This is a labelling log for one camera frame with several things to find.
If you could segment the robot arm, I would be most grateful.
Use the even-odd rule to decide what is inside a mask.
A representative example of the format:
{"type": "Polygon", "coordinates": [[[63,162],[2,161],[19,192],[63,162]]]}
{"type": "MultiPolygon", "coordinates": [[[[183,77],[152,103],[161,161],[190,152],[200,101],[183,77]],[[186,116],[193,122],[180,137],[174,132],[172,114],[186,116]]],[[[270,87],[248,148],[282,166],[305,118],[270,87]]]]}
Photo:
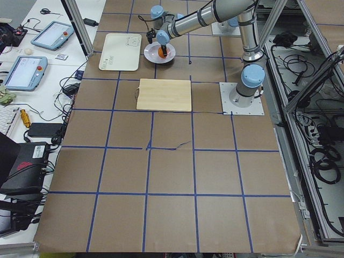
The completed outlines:
{"type": "Polygon", "coordinates": [[[240,97],[254,97],[256,90],[265,78],[263,51],[259,41],[256,25],[256,8],[259,1],[209,1],[203,7],[186,16],[165,11],[162,6],[155,5],[150,10],[154,27],[147,32],[148,42],[155,38],[162,47],[162,55],[167,56],[167,44],[171,39],[180,37],[201,27],[215,22],[224,23],[237,18],[242,41],[244,70],[241,82],[236,85],[236,93],[240,97]],[[254,70],[253,78],[248,78],[254,70]]]}
{"type": "Polygon", "coordinates": [[[150,10],[150,20],[146,20],[150,24],[150,26],[147,25],[146,33],[148,42],[151,44],[156,38],[161,45],[169,43],[172,36],[168,31],[168,25],[183,17],[183,14],[166,11],[161,5],[153,6],[150,10]]]}

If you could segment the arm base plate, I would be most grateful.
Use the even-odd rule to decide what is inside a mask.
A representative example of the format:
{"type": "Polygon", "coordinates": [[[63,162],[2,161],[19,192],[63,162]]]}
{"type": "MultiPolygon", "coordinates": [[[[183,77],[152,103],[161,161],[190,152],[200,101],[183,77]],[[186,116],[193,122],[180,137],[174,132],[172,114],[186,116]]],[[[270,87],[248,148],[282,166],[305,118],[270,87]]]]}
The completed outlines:
{"type": "Polygon", "coordinates": [[[211,25],[212,35],[218,37],[241,37],[239,26],[231,26],[228,23],[215,22],[211,25]]]}
{"type": "Polygon", "coordinates": [[[264,116],[260,92],[257,89],[250,97],[237,92],[237,83],[220,82],[222,113],[225,115],[264,116]]]}

